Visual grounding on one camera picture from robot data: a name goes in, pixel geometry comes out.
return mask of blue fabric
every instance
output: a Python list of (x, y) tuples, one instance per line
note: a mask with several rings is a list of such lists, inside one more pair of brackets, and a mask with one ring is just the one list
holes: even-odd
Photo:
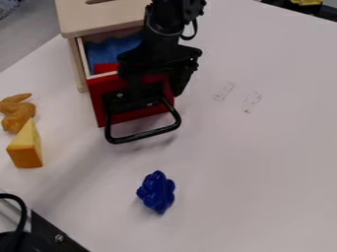
[(120, 53), (129, 51), (137, 47), (141, 42), (139, 33), (124, 38), (108, 38), (101, 43), (86, 43), (86, 52), (90, 72), (95, 73), (95, 64), (97, 63), (115, 63)]

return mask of yellow toy block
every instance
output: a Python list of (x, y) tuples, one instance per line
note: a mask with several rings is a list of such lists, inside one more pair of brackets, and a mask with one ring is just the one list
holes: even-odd
[(41, 139), (32, 118), (8, 146), (7, 152), (17, 168), (42, 167)]

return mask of blue toy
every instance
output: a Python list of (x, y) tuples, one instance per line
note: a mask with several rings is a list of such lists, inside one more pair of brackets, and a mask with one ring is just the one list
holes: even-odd
[(159, 170), (145, 177), (143, 184), (137, 190), (137, 196), (145, 206), (158, 214), (164, 214), (173, 204), (175, 184)]

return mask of white table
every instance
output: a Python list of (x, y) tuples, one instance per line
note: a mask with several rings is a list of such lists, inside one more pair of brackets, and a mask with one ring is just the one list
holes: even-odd
[[(208, 6), (183, 126), (162, 137), (110, 145), (60, 36), (1, 73), (1, 96), (34, 94), (45, 166), (16, 169), (1, 132), (0, 188), (95, 252), (336, 251), (337, 25), (248, 0)], [(177, 184), (162, 217), (135, 196), (156, 169)]]

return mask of black handle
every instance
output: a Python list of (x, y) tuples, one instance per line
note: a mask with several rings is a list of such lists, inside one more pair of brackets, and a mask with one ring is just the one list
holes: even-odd
[(8, 199), (16, 201), (21, 208), (21, 218), (17, 229), (11, 234), (8, 240), (4, 241), (4, 244), (2, 244), (2, 247), (0, 248), (1, 252), (14, 252), (24, 233), (27, 221), (27, 207), (22, 199), (13, 194), (0, 193), (0, 199)]
[(154, 137), (157, 135), (161, 135), (173, 130), (176, 130), (177, 128), (180, 127), (181, 125), (181, 117), (178, 113), (178, 111), (175, 110), (175, 108), (169, 104), (168, 100), (164, 97), (154, 97), (148, 100), (144, 100), (142, 102), (146, 102), (146, 103), (152, 103), (152, 102), (156, 102), (158, 101), (159, 103), (162, 103), (163, 105), (165, 105), (168, 108), (168, 111), (171, 113), (171, 115), (174, 117), (175, 122), (169, 126), (165, 126), (162, 128), (158, 128), (158, 129), (154, 129), (154, 130), (149, 130), (149, 131), (145, 131), (145, 132), (141, 132), (141, 133), (137, 133), (134, 135), (130, 135), (130, 136), (126, 136), (126, 137), (121, 137), (121, 138), (114, 138), (111, 135), (111, 110), (107, 109), (105, 112), (105, 138), (108, 142), (110, 142), (111, 144), (114, 145), (118, 145), (118, 144), (124, 144), (124, 143), (128, 143), (128, 142), (132, 142), (132, 141), (136, 141), (136, 140), (140, 140), (140, 139), (144, 139), (144, 138), (150, 138), (150, 137)]

